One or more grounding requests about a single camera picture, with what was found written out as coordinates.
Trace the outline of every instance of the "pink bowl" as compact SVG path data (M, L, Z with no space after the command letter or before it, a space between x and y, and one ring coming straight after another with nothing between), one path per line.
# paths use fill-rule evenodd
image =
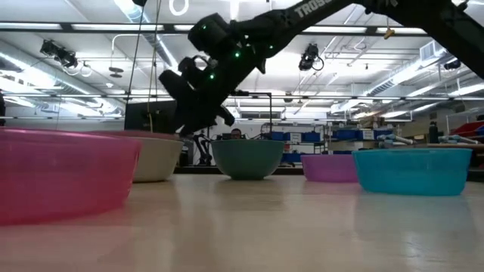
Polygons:
M89 134L102 134L120 137L137 137L137 138L156 138L163 140L179 140L177 135L164 133L151 133L148 131L90 131Z
M352 155L303 155L301 161L308 181L358 182Z
M67 131L0 129L0 224L105 212L129 195L141 143Z

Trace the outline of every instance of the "ceiling beam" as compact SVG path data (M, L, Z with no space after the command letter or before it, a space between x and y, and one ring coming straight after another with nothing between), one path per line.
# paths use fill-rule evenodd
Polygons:
M137 23L76 23L76 22L18 22L0 21L0 32L50 32L78 34L187 34L191 24L144 23L141 30ZM307 36L374 36L383 37L386 26L317 25L311 26L300 35ZM422 29L393 26L395 37L428 37Z

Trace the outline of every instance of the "purple bowl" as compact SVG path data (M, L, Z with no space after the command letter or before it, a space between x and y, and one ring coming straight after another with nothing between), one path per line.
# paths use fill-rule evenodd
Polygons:
M308 181L358 182L352 155L303 155L301 161L304 175Z

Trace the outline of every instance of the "computer monitor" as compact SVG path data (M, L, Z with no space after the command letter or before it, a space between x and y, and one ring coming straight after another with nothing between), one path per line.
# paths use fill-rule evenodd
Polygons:
M150 102L150 113L153 132L173 134L176 130L175 109L176 101ZM126 105L125 130L150 131L148 103L132 103Z

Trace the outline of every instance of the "ceiling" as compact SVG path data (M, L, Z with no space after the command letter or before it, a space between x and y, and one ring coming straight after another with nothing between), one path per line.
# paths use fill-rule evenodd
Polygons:
M119 2L122 1L124 0L2 0L0 18L2 21L17 22L129 23L129 19L119 6ZM298 0L272 0L269 3L264 0L186 0L186 2L189 4L186 13L175 16L170 11L170 1L163 0L159 23L194 24L200 18L215 12L222 15L225 20L230 20L231 17L236 20L248 20L271 8L287 8L297 3ZM181 11L184 8L185 0L174 0L172 3L175 11ZM350 5L322 20L318 25L343 25L346 22L347 26L386 26L386 17L378 14L366 15L364 11L362 6ZM157 1L149 0L144 12L154 22L157 17ZM467 13L475 20L480 20L481 24L484 23L484 17L479 16L484 14L484 4L479 1L471 1ZM389 21L389 24L398 26L392 20ZM133 75L133 94L147 94L150 88L154 93L156 85L158 92L164 93L163 86L157 84L157 75L163 70L163 60L158 54L156 54L157 73L151 71L153 46L141 37L136 53L138 37L121 36L116 38L112 51L111 46L115 36L115 34L105 32L21 31L2 32L0 40L59 71L62 69L56 61L45 58L45 55L39 52L42 42L46 39L54 40L69 51L75 51L76 56L81 61L85 61L93 72L89 77L78 74L74 78L99 90L100 93L122 94L128 91L131 75ZM191 57L199 54L187 40L186 34L160 36L170 54L177 61L185 56ZM395 69L419 57L420 48L430 41L432 39L428 37L396 36L385 40L381 36L301 35L297 36L282 52L268 60L265 75L254 71L240 84L239 88L246 91L270 91L276 95L282 95L288 91L304 95L360 95L371 85L388 77ZM315 74L314 70L300 72L298 69L301 53L304 52L308 43L316 43L320 52L323 50L325 52L325 67L320 73ZM110 66L123 69L123 77L120 79L111 77ZM445 76L453 75L451 72L444 72L444 74ZM379 95L405 96L439 80L437 69L428 69L401 82L400 86L392 88L392 92L383 92ZM245 99L242 102L242 107L268 106L267 100ZM276 105L287 107L298 107L296 103L297 100L293 104L275 100ZM235 104L237 104L235 100L227 102L228 106ZM320 107L327 112L327 108L333 104L335 104L333 100L314 100L307 107Z

